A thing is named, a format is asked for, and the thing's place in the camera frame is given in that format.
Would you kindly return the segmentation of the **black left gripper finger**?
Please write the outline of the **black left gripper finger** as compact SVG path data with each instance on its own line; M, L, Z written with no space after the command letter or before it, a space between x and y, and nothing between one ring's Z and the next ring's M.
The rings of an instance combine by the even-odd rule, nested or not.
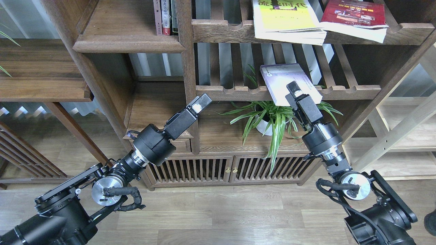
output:
M191 103L187 105L187 109L192 114L200 114L209 104L211 104L212 99L208 94L203 94L197 96Z

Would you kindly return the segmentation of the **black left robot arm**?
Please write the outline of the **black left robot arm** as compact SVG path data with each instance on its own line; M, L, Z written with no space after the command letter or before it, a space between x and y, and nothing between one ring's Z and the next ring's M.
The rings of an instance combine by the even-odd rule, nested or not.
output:
M134 138L134 149L111 168L98 163L35 199L37 214L1 236L2 245L85 245L97 224L113 212L143 209L142 197L129 183L148 164L160 166L179 138L212 102L197 96L174 114L162 130L149 124Z

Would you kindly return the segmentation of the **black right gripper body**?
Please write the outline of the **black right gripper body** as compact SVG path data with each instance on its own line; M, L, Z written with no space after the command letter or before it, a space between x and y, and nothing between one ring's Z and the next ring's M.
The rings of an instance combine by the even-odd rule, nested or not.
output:
M340 151L337 146L342 143L342 137L331 122L322 122L322 113L313 99L307 94L298 97L288 94L286 99L299 123L307 131L302 137L310 152L307 157L338 157Z

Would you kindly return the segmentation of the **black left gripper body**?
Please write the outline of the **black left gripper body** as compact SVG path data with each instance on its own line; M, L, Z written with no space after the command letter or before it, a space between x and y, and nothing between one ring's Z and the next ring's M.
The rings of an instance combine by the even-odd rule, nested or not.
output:
M198 111L194 108L184 108L174 114L162 130L154 124L149 124L133 142L134 160L140 165L152 163L160 166L176 150L176 146L170 141L179 138L197 119Z

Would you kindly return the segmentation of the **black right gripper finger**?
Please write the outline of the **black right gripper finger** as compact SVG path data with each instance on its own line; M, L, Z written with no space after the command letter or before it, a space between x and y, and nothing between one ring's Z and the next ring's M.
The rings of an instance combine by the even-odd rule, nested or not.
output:
M303 92L300 89L299 85L296 81L290 82L287 86L288 91L290 92L288 95L286 95L287 100L296 100L299 97L303 96Z

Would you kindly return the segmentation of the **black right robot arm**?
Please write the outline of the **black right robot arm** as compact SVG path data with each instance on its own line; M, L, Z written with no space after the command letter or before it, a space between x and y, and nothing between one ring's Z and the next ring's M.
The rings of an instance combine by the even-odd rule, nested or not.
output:
M308 92L293 81L286 99L306 130L302 137L307 159L320 158L332 180L318 179L316 188L344 208L344 219L359 245L414 245L407 233L417 217L386 180L375 170L354 171L339 146L342 137L323 115Z

